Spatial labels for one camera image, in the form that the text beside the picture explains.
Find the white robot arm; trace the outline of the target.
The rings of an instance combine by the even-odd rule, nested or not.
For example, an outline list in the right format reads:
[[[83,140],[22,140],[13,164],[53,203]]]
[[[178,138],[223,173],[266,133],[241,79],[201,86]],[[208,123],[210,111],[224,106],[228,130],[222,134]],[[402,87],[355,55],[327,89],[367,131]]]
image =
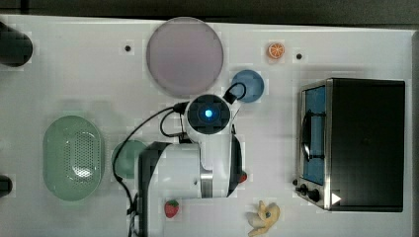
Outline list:
[[[247,179],[233,125],[240,98],[230,93],[201,95],[179,103],[183,117],[178,143],[154,141],[138,158],[140,237],[163,237],[162,213],[170,203],[191,198],[227,198]]]

